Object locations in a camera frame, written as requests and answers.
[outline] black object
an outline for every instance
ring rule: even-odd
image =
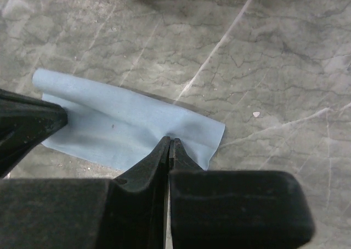
[[[4,175],[67,117],[59,106],[2,94]],[[293,176],[203,171],[179,139],[164,137],[116,179],[1,180],[0,247],[163,249],[168,183],[175,249],[293,249],[313,236],[313,220]]]

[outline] table surface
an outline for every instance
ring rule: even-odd
[[[350,248],[350,0],[0,0],[0,7],[0,88],[40,98],[31,78],[42,67],[224,122],[210,169],[292,173],[318,229],[306,248]],[[38,146],[11,177],[119,173]]]

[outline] marble surface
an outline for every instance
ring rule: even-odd
[[[306,248],[350,248],[350,3],[0,0],[0,88],[40,98],[43,67],[222,121],[211,169],[294,174],[318,229]],[[12,177],[119,173],[38,146]]]

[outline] light blue towel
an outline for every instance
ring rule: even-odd
[[[120,87],[44,69],[35,72],[33,84],[69,118],[43,145],[115,169],[131,168],[163,136],[180,138],[207,169],[224,133],[220,122]]]

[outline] cloth fold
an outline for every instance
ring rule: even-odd
[[[44,69],[33,84],[69,118],[43,145],[103,166],[125,171],[170,136],[207,169],[224,133],[218,121],[124,88]]]

